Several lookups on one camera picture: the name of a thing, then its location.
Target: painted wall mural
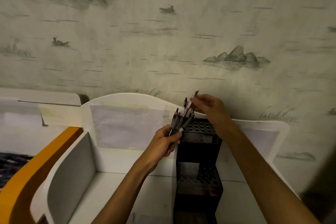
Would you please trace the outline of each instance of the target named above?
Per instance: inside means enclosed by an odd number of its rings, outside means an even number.
[[[0,0],[0,86],[195,90],[291,126],[274,164],[300,193],[336,146],[336,0]]]

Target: orange panel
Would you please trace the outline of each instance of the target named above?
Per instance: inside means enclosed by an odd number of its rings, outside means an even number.
[[[30,204],[36,190],[82,132],[82,128],[67,128],[8,181],[0,193],[0,224],[35,223]]]

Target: black pen display stand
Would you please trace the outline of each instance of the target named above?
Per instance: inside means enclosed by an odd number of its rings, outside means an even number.
[[[223,193],[216,169],[222,140],[207,119],[194,119],[181,137],[176,158],[174,224],[216,224]]]

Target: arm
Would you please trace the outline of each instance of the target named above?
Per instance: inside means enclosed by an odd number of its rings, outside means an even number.
[[[92,224],[126,223],[146,177],[156,168],[164,156],[168,157],[175,149],[175,145],[173,145],[167,152],[169,144],[180,143],[181,132],[165,137],[169,129],[170,125],[167,125],[155,133],[147,149],[134,163]]]
[[[220,99],[203,94],[191,101],[230,148],[268,224],[319,223],[235,126]]]

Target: hand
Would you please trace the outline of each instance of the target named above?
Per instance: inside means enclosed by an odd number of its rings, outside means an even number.
[[[208,94],[197,95],[192,98],[191,102],[207,115],[208,120],[212,123],[220,139],[226,139],[227,133],[237,133],[239,128],[231,119],[229,113],[225,109],[224,103],[214,96]]]
[[[181,132],[178,132],[172,136],[166,137],[169,133],[170,125],[166,125],[160,128],[154,135],[147,149],[140,156],[139,161],[145,165],[149,165],[149,174],[154,171],[158,162],[163,157],[168,157],[175,149],[175,144],[168,149],[170,143],[180,143]]]

